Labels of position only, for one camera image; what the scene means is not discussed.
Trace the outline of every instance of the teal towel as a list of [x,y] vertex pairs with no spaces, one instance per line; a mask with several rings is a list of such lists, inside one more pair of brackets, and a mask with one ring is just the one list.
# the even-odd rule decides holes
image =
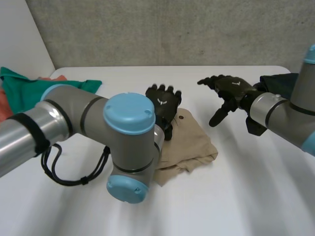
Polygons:
[[2,87],[14,114],[32,109],[40,101],[45,90],[52,85],[72,85],[84,91],[96,93],[102,84],[99,80],[84,82],[29,80],[5,67],[0,69],[0,78],[3,80]]

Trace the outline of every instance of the beige cloth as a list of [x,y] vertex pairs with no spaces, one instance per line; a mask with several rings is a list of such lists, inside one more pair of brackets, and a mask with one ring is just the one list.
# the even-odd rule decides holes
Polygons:
[[183,171],[192,172],[198,166],[211,163],[218,155],[210,138],[188,110],[179,108],[172,125],[173,137],[164,141],[154,174],[160,186]]

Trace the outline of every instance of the black cloth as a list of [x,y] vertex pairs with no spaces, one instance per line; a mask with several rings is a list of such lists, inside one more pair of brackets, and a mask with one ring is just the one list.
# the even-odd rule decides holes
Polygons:
[[260,76],[260,83],[255,84],[254,87],[258,91],[280,94],[281,97],[289,100],[298,76],[298,73],[263,75]]

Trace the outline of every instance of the gray robot arm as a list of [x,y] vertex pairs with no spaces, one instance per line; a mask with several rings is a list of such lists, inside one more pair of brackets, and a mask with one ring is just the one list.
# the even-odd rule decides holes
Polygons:
[[315,45],[304,58],[290,100],[257,91],[238,77],[213,76],[198,84],[209,86],[224,99],[224,104],[209,122],[211,127],[218,125],[228,112],[240,108],[248,114],[249,133],[260,136],[269,129],[315,156]]
[[109,193],[143,201],[164,141],[153,103],[136,93],[111,99],[66,85],[50,87],[33,109],[0,124],[0,177],[75,133],[110,147]]
[[315,45],[304,59],[290,100],[263,93],[252,103],[250,117],[315,156]]

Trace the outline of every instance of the light blue joint cap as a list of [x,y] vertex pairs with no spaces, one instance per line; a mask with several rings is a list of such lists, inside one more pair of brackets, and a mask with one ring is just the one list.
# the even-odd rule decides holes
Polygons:
[[315,44],[313,44],[306,53],[304,62],[308,64],[315,64]]
[[144,134],[156,122],[152,101],[132,92],[110,98],[105,104],[103,115],[110,127],[127,135]]
[[110,176],[106,188],[114,198],[131,204],[142,202],[149,191],[144,183],[121,175]]
[[45,92],[43,93],[43,95],[40,98],[40,101],[43,101],[45,99],[45,97],[47,96],[47,94],[49,94],[53,89],[60,87],[60,86],[72,86],[72,85],[64,85],[64,84],[51,85],[49,88],[47,88],[45,90]]
[[313,132],[302,144],[301,149],[310,155],[315,156],[315,132]]

